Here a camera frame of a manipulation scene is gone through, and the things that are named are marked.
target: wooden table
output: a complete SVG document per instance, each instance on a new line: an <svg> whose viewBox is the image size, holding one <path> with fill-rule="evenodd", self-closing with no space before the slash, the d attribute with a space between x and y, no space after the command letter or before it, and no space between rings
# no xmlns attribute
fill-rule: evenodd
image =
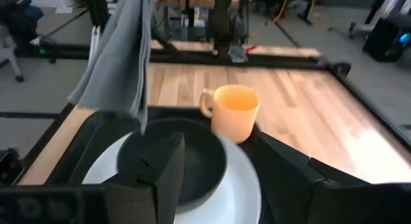
<svg viewBox="0 0 411 224"><path fill-rule="evenodd" d="M176 42L181 49L208 44ZM160 48L158 43L152 47ZM256 53L318 55L314 49L258 47ZM253 87L261 97L258 123L267 134L370 183L411 182L411 154L329 73L298 69L240 69L150 64L151 105L191 107L203 88L228 83ZM94 111L75 107L21 184L43 184L83 121Z"/></svg>
<svg viewBox="0 0 411 224"><path fill-rule="evenodd" d="M213 8L215 0L189 0L190 7L199 8ZM231 0L234 8L238 8L239 0ZM162 3L166 3L168 6L185 7L186 0L162 0Z"/></svg>

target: black speaker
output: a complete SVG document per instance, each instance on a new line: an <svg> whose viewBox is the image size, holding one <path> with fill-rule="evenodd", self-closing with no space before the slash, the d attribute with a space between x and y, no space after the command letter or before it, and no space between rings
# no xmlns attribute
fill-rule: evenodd
<svg viewBox="0 0 411 224"><path fill-rule="evenodd" d="M396 14L379 19L363 51L379 62L396 62L411 39L411 17Z"/></svg>

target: gray floor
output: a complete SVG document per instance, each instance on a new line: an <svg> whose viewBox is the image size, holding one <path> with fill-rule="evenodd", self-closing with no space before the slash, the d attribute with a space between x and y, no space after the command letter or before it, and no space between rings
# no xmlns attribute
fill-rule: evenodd
<svg viewBox="0 0 411 224"><path fill-rule="evenodd" d="M345 8L316 8L321 15L314 26L307 26L293 12L287 14L280 24L304 47L315 47L331 60L352 63L349 79L352 80L382 111L398 124L411 124L411 71L398 69L394 64L380 64L361 52L362 40L347 40L347 24L363 21L367 10ZM45 34L66 22L74 14L55 15L54 10L45 10L46 16L39 22L39 33ZM260 14L250 16L251 31L266 19ZM328 32L328 26L341 32ZM91 22L84 15L52 39L57 42L88 44ZM293 47L293 44L274 25L264 27L250 40L252 44ZM84 60L58 60L50 65L47 60L19 60L26 78L24 83L14 81L9 66L0 70L0 111L60 112L66 98L85 71ZM37 142L50 120L0 119L0 149L16 147L22 156Z"/></svg>

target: mug handle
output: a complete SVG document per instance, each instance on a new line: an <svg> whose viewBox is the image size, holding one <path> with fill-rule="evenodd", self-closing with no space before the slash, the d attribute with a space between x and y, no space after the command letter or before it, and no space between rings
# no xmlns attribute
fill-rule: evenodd
<svg viewBox="0 0 411 224"><path fill-rule="evenodd" d="M211 118L213 116L213 112L207 108L205 96L213 97L214 91L211 89L204 89L200 96L200 111L206 118Z"/></svg>

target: gray cloth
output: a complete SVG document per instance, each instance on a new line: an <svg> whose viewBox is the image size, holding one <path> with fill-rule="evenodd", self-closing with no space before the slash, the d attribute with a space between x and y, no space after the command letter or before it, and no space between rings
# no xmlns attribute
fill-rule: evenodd
<svg viewBox="0 0 411 224"><path fill-rule="evenodd" d="M155 0L118 0L98 48L69 102L128 112L147 123L147 70Z"/></svg>

